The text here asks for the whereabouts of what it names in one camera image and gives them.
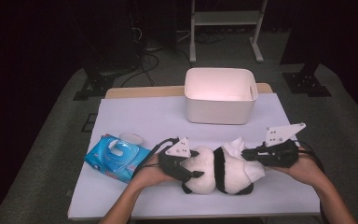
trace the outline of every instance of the panda plush toy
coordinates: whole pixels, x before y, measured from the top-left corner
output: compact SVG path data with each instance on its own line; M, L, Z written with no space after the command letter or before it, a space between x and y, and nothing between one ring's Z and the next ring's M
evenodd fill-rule
M265 167L259 161L246 161L241 152L246 149L243 137L212 150L196 147L197 157L182 161L188 171L202 171L204 175L191 178L182 184L185 193L209 194L218 189L226 194L249 194L254 182L265 175Z

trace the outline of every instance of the white plastic bin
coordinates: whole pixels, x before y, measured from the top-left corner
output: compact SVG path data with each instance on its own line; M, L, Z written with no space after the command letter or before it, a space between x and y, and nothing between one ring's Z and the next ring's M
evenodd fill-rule
M185 81L187 119L196 123L244 124L257 99L252 72L238 68L192 68Z

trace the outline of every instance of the person's left hand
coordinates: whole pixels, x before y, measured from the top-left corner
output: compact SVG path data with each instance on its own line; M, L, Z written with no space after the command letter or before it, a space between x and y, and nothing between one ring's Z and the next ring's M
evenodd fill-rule
M173 177L164 174L164 172L156 166L147 166L150 164L158 164L158 154L153 155L146 165L136 174L132 184L138 185L140 188L150 187L157 185L164 181L174 180Z

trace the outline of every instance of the gray floor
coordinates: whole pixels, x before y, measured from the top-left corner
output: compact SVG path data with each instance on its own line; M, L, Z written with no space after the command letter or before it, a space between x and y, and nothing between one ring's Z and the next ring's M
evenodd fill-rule
M277 92L290 122L305 122L307 128L297 138L309 143L324 162L328 176L336 184L358 220L358 106L346 93L339 78L320 65L316 77L332 97L292 94L282 72L298 71L298 65L279 65L289 33L262 32L259 47L265 58L257 63L248 42L250 33L226 35L223 41L197 45L195 67L238 67L251 70L256 82L267 82ZM188 54L188 41L179 49ZM169 50L154 53L158 67L149 72L156 86L183 85L190 68L185 55ZM155 60L145 62L150 67ZM117 79L119 87L126 75ZM71 195L87 152L90 133L82 127L90 113L98 111L102 97L73 101L86 79L81 69L68 82L0 206L0 223L96 223L67 219ZM149 86L145 75L126 87ZM268 224L318 223L313 217L269 217Z

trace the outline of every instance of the table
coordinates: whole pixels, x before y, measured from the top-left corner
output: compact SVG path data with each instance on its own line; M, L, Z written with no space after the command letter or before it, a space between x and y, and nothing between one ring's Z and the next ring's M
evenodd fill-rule
M144 146L147 148L168 137L176 137L174 134L181 137L188 134L190 147L205 145L217 148L228 140L236 139L239 133L251 139L247 147L259 146L266 131L265 127L261 127L263 122L279 126L287 125L289 121L270 86L258 83L257 88L260 94L255 102L253 117L244 125L186 121L185 110L182 110L185 104L183 86L111 89L101 102L89 151L101 135L125 132L140 134L146 140ZM84 163L68 218L103 217L126 186ZM145 189L132 212L133 219L283 215L319 215L319 198L310 186L273 170L267 171L265 177L255 182L251 194L241 196L226 195L218 190L208 195L185 194L180 183L163 183Z
M208 11L197 12L195 1L191 3L191 27L190 27L190 62L196 62L195 33L198 25L255 25L255 34L250 37L252 50L258 63L264 62L257 45L258 35L264 19L268 0L262 0L260 10L252 11Z

